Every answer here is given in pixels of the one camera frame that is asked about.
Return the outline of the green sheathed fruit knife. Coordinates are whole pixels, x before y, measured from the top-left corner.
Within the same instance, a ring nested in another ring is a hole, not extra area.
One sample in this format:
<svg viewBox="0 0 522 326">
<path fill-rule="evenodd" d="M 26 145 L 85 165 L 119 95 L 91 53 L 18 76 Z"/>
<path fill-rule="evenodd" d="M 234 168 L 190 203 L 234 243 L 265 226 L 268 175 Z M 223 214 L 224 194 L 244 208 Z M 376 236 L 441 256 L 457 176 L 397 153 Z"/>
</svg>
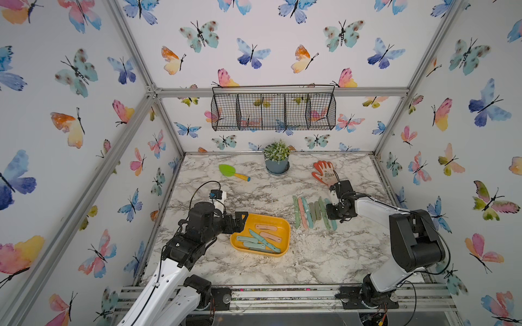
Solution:
<svg viewBox="0 0 522 326">
<path fill-rule="evenodd" d="M 293 199 L 293 205 L 294 205 L 295 228 L 299 229 L 300 228 L 300 224 L 301 224 L 299 201 L 298 201 L 298 198 L 296 196 L 293 196 L 292 199 Z"/>
</svg>

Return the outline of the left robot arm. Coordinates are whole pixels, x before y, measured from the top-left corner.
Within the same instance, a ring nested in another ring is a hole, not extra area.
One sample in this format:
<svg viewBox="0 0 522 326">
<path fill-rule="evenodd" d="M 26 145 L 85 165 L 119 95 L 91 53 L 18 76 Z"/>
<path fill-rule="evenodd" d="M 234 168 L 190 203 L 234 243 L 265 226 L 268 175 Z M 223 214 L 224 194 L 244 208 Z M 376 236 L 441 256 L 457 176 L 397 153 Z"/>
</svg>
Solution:
<svg viewBox="0 0 522 326">
<path fill-rule="evenodd" d="M 211 305 L 212 283 L 190 272 L 221 234 L 244 231 L 249 213 L 227 213 L 225 206 L 198 202 L 179 222 L 163 247 L 160 262 L 120 325 L 182 325 L 186 317 Z"/>
</svg>

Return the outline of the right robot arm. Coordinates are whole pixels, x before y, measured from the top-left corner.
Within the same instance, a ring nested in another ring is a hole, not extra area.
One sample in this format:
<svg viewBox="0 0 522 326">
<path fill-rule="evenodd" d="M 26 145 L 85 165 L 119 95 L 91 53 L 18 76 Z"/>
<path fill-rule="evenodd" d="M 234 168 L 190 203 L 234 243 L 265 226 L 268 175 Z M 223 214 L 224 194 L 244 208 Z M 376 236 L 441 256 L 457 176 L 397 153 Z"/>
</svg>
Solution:
<svg viewBox="0 0 522 326">
<path fill-rule="evenodd" d="M 329 187 L 332 202 L 326 205 L 327 218 L 341 223 L 364 217 L 387 226 L 391 258 L 363 279 L 360 297 L 367 307 L 385 304 L 412 274 L 442 262 L 449 256 L 430 214 L 425 210 L 401 209 L 354 191 L 350 181 Z"/>
</svg>

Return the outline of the teal ceramic sheathed knife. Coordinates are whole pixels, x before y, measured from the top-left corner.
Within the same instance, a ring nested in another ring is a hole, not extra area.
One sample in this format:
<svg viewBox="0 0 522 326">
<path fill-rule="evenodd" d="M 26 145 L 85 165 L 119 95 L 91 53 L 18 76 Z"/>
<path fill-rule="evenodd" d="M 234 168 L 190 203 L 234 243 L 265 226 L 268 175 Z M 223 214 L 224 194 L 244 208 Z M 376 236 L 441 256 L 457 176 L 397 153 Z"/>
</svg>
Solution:
<svg viewBox="0 0 522 326">
<path fill-rule="evenodd" d="M 312 218 L 312 215 L 311 215 L 311 209 L 309 207 L 309 204 L 308 202 L 306 201 L 305 198 L 301 198 L 302 200 L 302 203 L 303 203 L 303 209 L 304 209 L 304 212 L 307 216 L 307 225 L 308 225 L 308 228 L 311 228 L 313 229 L 314 227 L 314 224 L 313 224 L 313 218 Z"/>
</svg>

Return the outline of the pink sheathed fruit knife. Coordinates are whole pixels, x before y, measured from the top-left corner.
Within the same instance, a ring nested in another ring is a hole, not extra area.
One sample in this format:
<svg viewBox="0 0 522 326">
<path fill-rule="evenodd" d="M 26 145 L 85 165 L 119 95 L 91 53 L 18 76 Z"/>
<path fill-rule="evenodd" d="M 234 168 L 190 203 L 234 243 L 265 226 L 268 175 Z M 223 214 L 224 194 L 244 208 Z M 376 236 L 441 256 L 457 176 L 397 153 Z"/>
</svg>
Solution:
<svg viewBox="0 0 522 326">
<path fill-rule="evenodd" d="M 299 206 L 301 223 L 303 224 L 303 228 L 305 230 L 307 230 L 309 228 L 309 226 L 308 226 L 308 219 L 307 219 L 307 214 L 306 214 L 305 209 L 304 209 L 302 198 L 298 198 L 298 206 Z"/>
</svg>

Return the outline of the yellow plastic storage tray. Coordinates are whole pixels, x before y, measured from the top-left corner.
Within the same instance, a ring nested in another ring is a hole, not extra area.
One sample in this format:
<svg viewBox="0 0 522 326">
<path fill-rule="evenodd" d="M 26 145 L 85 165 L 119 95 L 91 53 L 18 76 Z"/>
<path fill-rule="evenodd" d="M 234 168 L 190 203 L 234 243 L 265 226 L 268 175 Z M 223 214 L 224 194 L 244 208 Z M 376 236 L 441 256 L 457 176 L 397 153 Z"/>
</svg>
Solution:
<svg viewBox="0 0 522 326">
<path fill-rule="evenodd" d="M 260 231 L 258 231 L 255 228 L 256 224 L 274 225 L 278 228 L 278 231 L 275 232 L 275 235 L 281 237 L 282 242 L 276 243 L 270 239 L 266 240 L 272 245 L 281 249 L 281 253 L 275 253 L 271 251 L 268 247 L 260 243 L 249 233 L 249 229 L 251 229 L 255 233 L 260 234 Z M 280 258 L 283 255 L 285 255 L 289 249 L 290 235 L 290 224 L 285 219 L 267 215 L 249 214 L 244 231 L 240 233 L 234 233 L 231 236 L 231 244 L 236 250 L 242 251 L 244 253 L 252 253 L 256 255 L 265 255 L 273 258 Z"/>
</svg>

